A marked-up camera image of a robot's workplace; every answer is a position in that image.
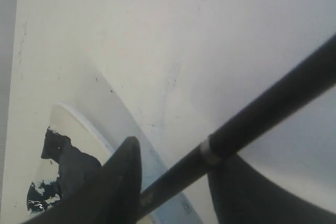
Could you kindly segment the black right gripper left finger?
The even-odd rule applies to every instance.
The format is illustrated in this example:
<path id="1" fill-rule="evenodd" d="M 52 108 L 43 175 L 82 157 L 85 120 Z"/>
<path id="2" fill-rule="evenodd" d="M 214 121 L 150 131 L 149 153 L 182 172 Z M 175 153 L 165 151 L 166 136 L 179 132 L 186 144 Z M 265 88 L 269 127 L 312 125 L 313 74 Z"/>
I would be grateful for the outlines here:
<path id="1" fill-rule="evenodd" d="M 140 143 L 130 136 L 94 179 L 27 223 L 136 223 L 141 185 Z"/>

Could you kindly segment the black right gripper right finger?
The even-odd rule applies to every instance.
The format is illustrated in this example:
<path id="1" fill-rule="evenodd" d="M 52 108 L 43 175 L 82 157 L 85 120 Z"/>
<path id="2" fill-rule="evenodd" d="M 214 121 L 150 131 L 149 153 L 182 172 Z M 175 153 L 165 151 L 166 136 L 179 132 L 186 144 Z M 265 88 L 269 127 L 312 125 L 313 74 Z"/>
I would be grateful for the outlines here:
<path id="1" fill-rule="evenodd" d="M 335 223 L 335 214 L 276 185 L 238 155 L 207 174 L 219 223 Z"/>

